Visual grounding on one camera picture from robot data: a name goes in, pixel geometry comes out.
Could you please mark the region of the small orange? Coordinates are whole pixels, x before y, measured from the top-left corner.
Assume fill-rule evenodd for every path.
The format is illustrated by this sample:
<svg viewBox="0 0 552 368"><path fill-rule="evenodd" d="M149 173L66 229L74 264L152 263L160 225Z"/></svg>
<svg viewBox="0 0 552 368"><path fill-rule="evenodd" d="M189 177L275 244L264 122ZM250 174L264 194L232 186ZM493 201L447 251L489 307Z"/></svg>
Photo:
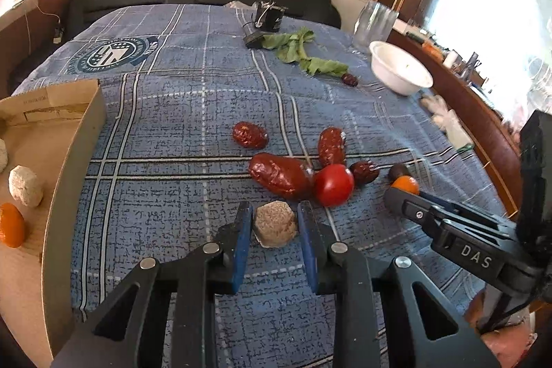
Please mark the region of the small orange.
<svg viewBox="0 0 552 368"><path fill-rule="evenodd" d="M418 195L420 193L420 187L414 177L401 176L397 177L391 184L391 187L398 190L403 190L408 193Z"/></svg>

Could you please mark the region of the brown lumpy cake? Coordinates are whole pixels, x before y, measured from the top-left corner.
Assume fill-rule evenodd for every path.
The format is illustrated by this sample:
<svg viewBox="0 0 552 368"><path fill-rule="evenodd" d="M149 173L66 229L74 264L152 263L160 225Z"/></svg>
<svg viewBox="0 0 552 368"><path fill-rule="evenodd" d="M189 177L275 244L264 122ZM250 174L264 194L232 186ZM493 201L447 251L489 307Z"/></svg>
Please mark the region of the brown lumpy cake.
<svg viewBox="0 0 552 368"><path fill-rule="evenodd" d="M285 247L298 233L296 214L283 201L259 206L253 228L255 238L263 248Z"/></svg>

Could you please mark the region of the large red date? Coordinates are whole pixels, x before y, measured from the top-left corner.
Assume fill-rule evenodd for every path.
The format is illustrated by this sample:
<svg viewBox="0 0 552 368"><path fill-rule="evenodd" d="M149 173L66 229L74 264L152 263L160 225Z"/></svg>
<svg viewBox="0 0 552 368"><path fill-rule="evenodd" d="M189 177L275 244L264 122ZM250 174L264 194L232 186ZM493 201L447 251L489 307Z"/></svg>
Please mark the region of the large red date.
<svg viewBox="0 0 552 368"><path fill-rule="evenodd" d="M313 169L300 160L261 152L252 157L248 170L254 181L284 199L306 200L313 195Z"/></svg>

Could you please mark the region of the red tomato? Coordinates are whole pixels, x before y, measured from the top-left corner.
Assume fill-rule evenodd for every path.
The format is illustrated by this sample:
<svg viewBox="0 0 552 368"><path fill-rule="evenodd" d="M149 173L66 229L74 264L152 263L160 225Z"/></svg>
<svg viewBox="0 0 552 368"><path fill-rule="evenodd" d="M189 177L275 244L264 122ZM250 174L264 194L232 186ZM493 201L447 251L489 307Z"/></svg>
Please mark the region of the red tomato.
<svg viewBox="0 0 552 368"><path fill-rule="evenodd" d="M314 194L324 207L340 206L353 193L355 181L345 165L328 165L314 177Z"/></svg>

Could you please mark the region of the dark plum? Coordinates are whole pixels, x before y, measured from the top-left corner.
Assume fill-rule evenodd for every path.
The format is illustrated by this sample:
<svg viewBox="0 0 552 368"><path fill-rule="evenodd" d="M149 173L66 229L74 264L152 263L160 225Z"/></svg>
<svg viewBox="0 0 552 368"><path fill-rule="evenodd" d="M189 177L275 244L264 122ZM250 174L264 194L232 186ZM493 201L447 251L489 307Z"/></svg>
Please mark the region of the dark plum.
<svg viewBox="0 0 552 368"><path fill-rule="evenodd" d="M395 163L387 173L387 179L390 183L394 183L400 177L411 177L411 172L403 163Z"/></svg>

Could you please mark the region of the small dark date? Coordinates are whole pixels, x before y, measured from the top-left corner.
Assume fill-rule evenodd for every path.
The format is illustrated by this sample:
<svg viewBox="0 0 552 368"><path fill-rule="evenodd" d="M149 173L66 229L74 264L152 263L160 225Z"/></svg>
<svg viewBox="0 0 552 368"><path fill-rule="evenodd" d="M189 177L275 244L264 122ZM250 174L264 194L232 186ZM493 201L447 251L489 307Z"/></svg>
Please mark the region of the small dark date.
<svg viewBox="0 0 552 368"><path fill-rule="evenodd" d="M356 187L362 187L372 183L380 174L380 170L368 160L353 163L350 165L349 170L353 176Z"/></svg>

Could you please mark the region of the white work glove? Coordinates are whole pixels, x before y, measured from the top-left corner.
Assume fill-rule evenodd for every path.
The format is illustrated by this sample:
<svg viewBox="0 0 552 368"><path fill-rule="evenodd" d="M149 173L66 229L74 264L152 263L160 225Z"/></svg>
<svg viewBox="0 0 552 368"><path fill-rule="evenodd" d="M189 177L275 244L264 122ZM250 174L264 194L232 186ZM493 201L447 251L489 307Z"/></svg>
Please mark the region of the white work glove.
<svg viewBox="0 0 552 368"><path fill-rule="evenodd" d="M450 109L440 95L423 94L421 105L427 109L431 121L446 135L458 153L473 149L473 140L460 124L456 111Z"/></svg>

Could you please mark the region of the white bowl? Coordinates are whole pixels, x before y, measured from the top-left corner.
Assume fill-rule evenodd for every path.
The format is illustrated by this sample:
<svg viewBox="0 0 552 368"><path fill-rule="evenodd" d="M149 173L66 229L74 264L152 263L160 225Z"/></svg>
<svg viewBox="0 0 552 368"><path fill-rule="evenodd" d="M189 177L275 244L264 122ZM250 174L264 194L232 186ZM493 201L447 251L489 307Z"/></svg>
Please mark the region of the white bowl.
<svg viewBox="0 0 552 368"><path fill-rule="evenodd" d="M433 86L426 66L406 50L384 41L373 41L368 48L372 73L394 93L410 96Z"/></svg>

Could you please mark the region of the blue plaid tablecloth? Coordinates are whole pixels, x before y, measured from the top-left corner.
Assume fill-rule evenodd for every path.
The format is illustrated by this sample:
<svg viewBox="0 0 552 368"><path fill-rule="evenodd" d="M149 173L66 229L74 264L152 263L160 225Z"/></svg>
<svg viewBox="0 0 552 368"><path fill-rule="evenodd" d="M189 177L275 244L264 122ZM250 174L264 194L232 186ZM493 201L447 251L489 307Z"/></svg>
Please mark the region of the blue plaid tablecloth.
<svg viewBox="0 0 552 368"><path fill-rule="evenodd" d="M473 152L459 153L414 97L378 82L347 33L312 31L311 56L344 63L358 78L312 76L272 50L246 48L249 13L200 4L119 8L71 37L18 87L30 91L95 78L107 120L84 177L71 254L71 308L89 318L142 258L184 257L234 218L287 201L320 169L322 132L335 128L346 161L370 161L372 183L341 206L313 204L317 219L366 256L411 258L464 311L484 284L435 253L422 229L388 213L387 171L402 163L424 191L496 214L503 206Z"/></svg>

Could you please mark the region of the small dried date near greens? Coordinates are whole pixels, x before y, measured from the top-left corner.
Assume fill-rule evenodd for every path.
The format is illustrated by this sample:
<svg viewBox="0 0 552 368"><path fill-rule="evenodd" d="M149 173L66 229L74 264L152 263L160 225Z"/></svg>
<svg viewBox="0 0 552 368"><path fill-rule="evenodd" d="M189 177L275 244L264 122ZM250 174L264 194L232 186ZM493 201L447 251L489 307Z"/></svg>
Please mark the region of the small dried date near greens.
<svg viewBox="0 0 552 368"><path fill-rule="evenodd" d="M351 87L356 87L358 85L357 77L350 73L345 73L342 75L342 82Z"/></svg>

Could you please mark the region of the green leafy vegetable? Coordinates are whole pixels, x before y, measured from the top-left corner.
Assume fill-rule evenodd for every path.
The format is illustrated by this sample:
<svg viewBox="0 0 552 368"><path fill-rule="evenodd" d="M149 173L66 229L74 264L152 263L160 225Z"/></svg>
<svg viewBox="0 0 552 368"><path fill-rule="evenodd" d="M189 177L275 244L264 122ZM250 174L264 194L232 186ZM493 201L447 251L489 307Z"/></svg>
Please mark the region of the green leafy vegetable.
<svg viewBox="0 0 552 368"><path fill-rule="evenodd" d="M313 31L302 27L294 33L265 34L261 39L261 46L263 49L273 50L281 62L297 64L312 77L325 74L341 78L348 73L349 66L345 63L309 56L305 46L313 40Z"/></svg>

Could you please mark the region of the black charger block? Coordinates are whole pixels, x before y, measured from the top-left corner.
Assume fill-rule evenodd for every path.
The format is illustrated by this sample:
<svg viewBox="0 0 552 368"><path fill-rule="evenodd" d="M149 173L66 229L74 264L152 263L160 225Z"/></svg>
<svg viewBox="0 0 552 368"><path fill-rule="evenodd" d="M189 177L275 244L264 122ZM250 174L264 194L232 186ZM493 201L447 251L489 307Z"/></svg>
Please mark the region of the black charger block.
<svg viewBox="0 0 552 368"><path fill-rule="evenodd" d="M254 30L251 33L246 33L243 37L243 42L247 49L262 49L264 37L264 32Z"/></svg>

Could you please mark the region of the clear glass jar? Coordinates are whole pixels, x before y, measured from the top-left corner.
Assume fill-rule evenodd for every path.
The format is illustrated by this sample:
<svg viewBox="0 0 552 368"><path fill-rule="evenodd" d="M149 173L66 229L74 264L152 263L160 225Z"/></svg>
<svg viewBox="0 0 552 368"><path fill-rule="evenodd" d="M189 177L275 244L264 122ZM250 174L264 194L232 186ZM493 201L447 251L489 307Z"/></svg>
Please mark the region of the clear glass jar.
<svg viewBox="0 0 552 368"><path fill-rule="evenodd" d="M397 18L398 11L379 2L369 1L356 20L353 46L359 51L369 52L369 45L373 41L388 39Z"/></svg>

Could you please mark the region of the small black device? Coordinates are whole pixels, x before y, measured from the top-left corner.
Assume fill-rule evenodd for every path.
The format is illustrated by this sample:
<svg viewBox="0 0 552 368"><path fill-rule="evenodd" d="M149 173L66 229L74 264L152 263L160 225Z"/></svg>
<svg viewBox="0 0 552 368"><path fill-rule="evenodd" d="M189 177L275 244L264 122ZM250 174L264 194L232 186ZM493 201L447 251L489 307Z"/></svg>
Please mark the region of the small black device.
<svg viewBox="0 0 552 368"><path fill-rule="evenodd" d="M255 1L253 4L255 16L253 26L262 32L277 33L280 31L286 7L280 6L276 0Z"/></svg>

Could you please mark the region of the cardboard tray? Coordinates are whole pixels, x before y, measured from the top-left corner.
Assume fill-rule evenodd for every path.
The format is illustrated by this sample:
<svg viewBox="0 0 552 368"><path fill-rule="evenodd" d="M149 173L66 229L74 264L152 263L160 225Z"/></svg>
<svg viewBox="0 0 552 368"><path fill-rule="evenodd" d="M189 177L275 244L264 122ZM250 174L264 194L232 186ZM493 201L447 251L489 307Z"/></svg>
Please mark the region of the cardboard tray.
<svg viewBox="0 0 552 368"><path fill-rule="evenodd" d="M73 329L71 248L80 193L106 120L98 80L81 79L1 102L8 165L1 201L12 201L9 172L31 169L44 191L35 208L19 205L26 239L1 247L1 317L37 367L48 367Z"/></svg>

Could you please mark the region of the white cake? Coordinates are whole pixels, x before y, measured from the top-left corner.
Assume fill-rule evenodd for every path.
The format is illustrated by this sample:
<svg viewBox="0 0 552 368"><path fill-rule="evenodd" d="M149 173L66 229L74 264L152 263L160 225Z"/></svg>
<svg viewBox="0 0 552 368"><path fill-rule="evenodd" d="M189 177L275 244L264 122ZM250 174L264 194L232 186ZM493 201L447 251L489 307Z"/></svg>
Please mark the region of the white cake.
<svg viewBox="0 0 552 368"><path fill-rule="evenodd" d="M14 200L32 208L41 203L44 195L41 179L33 170L22 165L17 165L10 171L8 189Z"/></svg>
<svg viewBox="0 0 552 368"><path fill-rule="evenodd" d="M0 139L0 173L8 166L8 149L3 139Z"/></svg>

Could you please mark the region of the orange in tray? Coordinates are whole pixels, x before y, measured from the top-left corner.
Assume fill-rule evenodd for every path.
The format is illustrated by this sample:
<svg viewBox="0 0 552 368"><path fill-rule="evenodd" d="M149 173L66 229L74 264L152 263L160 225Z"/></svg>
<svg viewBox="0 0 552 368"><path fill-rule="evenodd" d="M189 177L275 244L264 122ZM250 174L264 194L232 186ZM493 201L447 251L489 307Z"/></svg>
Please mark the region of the orange in tray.
<svg viewBox="0 0 552 368"><path fill-rule="evenodd" d="M0 240L9 248L18 248L25 241L25 221L21 212L12 203L0 207Z"/></svg>

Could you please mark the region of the wooden sideboard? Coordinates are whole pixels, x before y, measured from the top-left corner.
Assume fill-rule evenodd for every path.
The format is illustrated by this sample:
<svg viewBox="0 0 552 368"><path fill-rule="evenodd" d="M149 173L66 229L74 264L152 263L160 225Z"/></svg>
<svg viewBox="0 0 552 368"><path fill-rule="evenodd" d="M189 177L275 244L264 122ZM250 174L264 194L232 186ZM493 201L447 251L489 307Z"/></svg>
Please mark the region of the wooden sideboard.
<svg viewBox="0 0 552 368"><path fill-rule="evenodd" d="M551 107L551 0L376 0L425 29L394 44L427 65L434 91L456 111L509 216L521 204L519 135Z"/></svg>

